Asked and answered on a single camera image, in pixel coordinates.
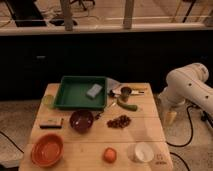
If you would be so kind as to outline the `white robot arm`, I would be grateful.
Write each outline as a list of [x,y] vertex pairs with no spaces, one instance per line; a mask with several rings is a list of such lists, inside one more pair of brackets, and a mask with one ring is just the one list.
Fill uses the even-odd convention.
[[183,105],[185,100],[213,115],[213,88],[206,84],[208,78],[209,71],[202,63],[176,68],[167,74],[167,86],[159,94],[165,125],[174,121],[174,108]]

